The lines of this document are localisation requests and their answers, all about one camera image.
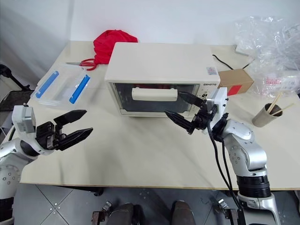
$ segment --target red cloth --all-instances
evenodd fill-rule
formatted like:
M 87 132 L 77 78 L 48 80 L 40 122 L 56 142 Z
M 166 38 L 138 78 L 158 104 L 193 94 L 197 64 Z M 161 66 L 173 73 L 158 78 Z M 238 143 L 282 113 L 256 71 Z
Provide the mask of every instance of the red cloth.
M 107 30 L 94 40 L 96 64 L 108 64 L 116 42 L 137 42 L 133 37 L 121 30 Z

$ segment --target cable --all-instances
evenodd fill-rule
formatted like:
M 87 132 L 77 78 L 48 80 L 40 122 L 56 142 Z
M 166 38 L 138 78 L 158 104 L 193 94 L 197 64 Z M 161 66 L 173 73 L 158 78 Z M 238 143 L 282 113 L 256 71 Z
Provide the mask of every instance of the cable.
M 236 195 L 234 194 L 233 192 L 233 186 L 232 186 L 232 183 L 231 183 L 231 178 L 230 178 L 230 173 L 229 173 L 229 169 L 228 169 L 228 166 L 227 166 L 227 161 L 226 161 L 226 156 L 225 156 L 225 144 L 224 144 L 224 140 L 222 139 L 222 154 L 223 154 L 223 161 L 224 161 L 224 165 L 225 165 L 225 169 L 226 169 L 226 173 L 227 173 L 227 177 L 228 177 L 228 182 L 229 182 L 229 186 L 230 186 L 230 193 L 232 195 L 232 198 L 235 202 L 235 204 L 237 205 L 237 207 L 239 209 L 241 209 L 241 205 L 236 197 Z
M 249 66 L 250 65 L 250 63 L 248 63 L 246 66 L 244 66 L 242 69 L 244 69 L 244 68 L 246 68 L 247 66 Z
M 224 144 L 224 140 L 222 140 L 222 154 L 223 154 L 223 161 L 224 161 L 224 165 L 225 165 L 225 169 L 226 169 L 226 173 L 227 173 L 227 178 L 228 178 L 228 182 L 229 182 L 229 187 L 232 189 L 232 183 L 231 183 L 231 178 L 230 178 L 230 174 L 229 174 L 229 170 L 228 170 L 228 166 L 227 166 L 227 161 L 226 161 L 226 157 L 225 157 L 225 144 Z
M 230 69 L 233 69 L 231 66 L 229 66 L 227 63 L 225 63 L 225 62 L 223 62 L 221 59 L 219 59 L 216 55 L 212 55 L 212 56 L 214 56 L 214 57 L 216 57 L 216 59 L 219 61 L 219 62 L 221 62 L 221 63 L 223 63 L 225 66 L 227 66 L 228 68 L 230 68 Z M 245 69 L 247 66 L 249 66 L 250 65 L 250 63 L 248 63 L 247 65 L 245 65 L 242 69 Z
M 231 181 L 230 181 L 230 185 L 229 185 L 228 182 L 227 182 L 227 180 L 226 180 L 226 178 L 225 178 L 225 176 L 224 176 L 224 174 L 223 174 L 223 171 L 222 171 L 222 169 L 221 169 L 220 162 L 219 162 L 219 158 L 218 158 L 218 148 L 217 148 L 216 142 L 215 142 L 215 140 L 214 140 L 214 138 L 213 138 L 213 136 L 212 136 L 212 132 L 211 132 L 211 128 L 210 128 L 210 122 L 211 122 L 211 120 L 208 120 L 208 123 L 207 123 L 207 131 L 208 131 L 208 134 L 209 134 L 209 136 L 210 136 L 210 140 L 211 140 L 211 142 L 212 142 L 212 145 L 214 146 L 215 157 L 216 157 L 216 162 L 217 162 L 217 167 L 218 167 L 218 169 L 219 169 L 219 171 L 220 171 L 220 174 L 221 174 L 221 176 L 222 176 L 222 178 L 223 178 L 225 184 L 227 185 L 227 187 L 228 187 L 228 189 L 229 189 L 229 192 L 230 192 L 230 194 L 231 194 L 231 196 L 232 196 L 232 198 L 233 198 L 233 200 L 234 200 L 234 203 L 236 204 L 236 206 L 237 206 L 239 209 L 241 209 L 241 205 L 240 205 L 239 201 L 237 200 L 236 195 L 235 195 L 234 192 L 233 192 Z
M 225 63 L 225 62 L 223 62 L 221 59 L 219 59 L 216 55 L 212 55 L 212 56 L 216 57 L 216 59 L 217 59 L 219 62 L 223 63 L 223 64 L 226 65 L 228 68 L 233 69 L 233 68 L 232 68 L 231 66 L 229 66 L 227 63 Z
M 12 131 L 11 131 L 11 133 L 9 135 L 8 141 L 10 141 L 13 138 L 14 133 L 15 133 L 15 127 L 13 127 L 13 129 L 12 129 Z
M 228 189 L 230 189 L 230 186 L 229 186 L 229 184 L 228 184 L 228 182 L 227 182 L 227 180 L 226 180 L 226 178 L 225 178 L 225 176 L 224 176 L 224 174 L 223 174 L 223 171 L 222 171 L 221 166 L 220 166 L 220 163 L 219 163 L 218 148 L 217 148 L 216 142 L 215 142 L 215 140 L 214 140 L 214 138 L 213 138 L 213 136 L 212 136 L 212 132 L 211 132 L 211 128 L 210 128 L 210 122 L 211 122 L 211 121 L 208 120 L 208 123 L 207 123 L 207 131 L 208 131 L 208 134 L 209 134 L 209 136 L 210 136 L 210 140 L 211 140 L 211 142 L 212 142 L 212 145 L 214 146 L 214 149 L 215 149 L 215 157 L 216 157 L 217 167 L 218 167 L 218 169 L 219 169 L 219 171 L 220 171 L 220 173 L 221 173 L 221 176 L 222 176 L 222 178 L 223 178 L 225 184 L 227 185 Z

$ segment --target oven door handle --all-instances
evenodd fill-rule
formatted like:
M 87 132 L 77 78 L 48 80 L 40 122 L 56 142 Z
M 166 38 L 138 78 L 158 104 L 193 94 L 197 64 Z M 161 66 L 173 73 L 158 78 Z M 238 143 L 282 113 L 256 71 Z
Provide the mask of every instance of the oven door handle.
M 177 101 L 177 89 L 154 89 L 154 88 L 133 88 L 132 99 L 136 101 L 159 101 L 175 102 Z

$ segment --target floor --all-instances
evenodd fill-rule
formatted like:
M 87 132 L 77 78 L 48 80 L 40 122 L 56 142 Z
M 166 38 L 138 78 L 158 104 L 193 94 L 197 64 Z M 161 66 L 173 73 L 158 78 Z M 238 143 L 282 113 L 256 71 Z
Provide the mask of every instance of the floor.
M 295 193 L 274 194 L 282 224 L 300 224 Z M 15 225 L 90 225 L 92 212 L 100 211 L 106 201 L 113 206 L 139 204 L 147 225 L 168 225 L 172 203 L 178 199 L 190 205 L 198 225 L 229 225 L 224 215 L 216 213 L 212 206 L 220 198 L 234 207 L 231 198 L 214 190 L 110 187 L 101 196 L 94 196 L 89 191 L 65 187 L 20 184 L 14 203 Z

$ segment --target table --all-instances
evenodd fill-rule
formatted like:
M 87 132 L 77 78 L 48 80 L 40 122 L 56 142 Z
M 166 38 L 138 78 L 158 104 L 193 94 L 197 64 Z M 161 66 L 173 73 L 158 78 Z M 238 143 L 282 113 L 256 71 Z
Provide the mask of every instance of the table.
M 248 63 L 247 58 L 236 54 L 232 46 L 211 48 L 214 54 L 233 68 L 241 68 Z M 59 63 L 81 61 L 93 55 L 92 42 L 71 41 L 49 71 Z M 228 70 L 217 61 L 216 66 L 219 71 Z M 96 70 L 89 72 L 92 86 L 77 106 L 88 112 L 79 121 L 63 128 L 63 132 L 69 134 L 77 129 L 93 127 L 91 135 L 65 151 L 39 156 L 38 160 L 24 168 L 21 182 L 66 186 L 226 189 L 207 135 L 200 131 L 188 135 L 168 118 L 136 118 L 118 114 L 104 83 L 106 67 L 98 65 Z M 296 104 L 294 107 L 263 128 L 252 125 L 251 119 L 267 100 L 239 94 L 230 96 L 226 108 L 230 118 L 244 122 L 254 131 L 256 141 L 266 151 L 272 190 L 300 189 L 300 101 L 295 95 L 281 98 L 278 104 L 292 102 Z M 34 108 L 37 125 L 66 113 L 46 108 L 34 100 L 28 104 Z M 221 145 L 217 145 L 221 156 Z M 230 163 L 229 170 L 236 189 Z

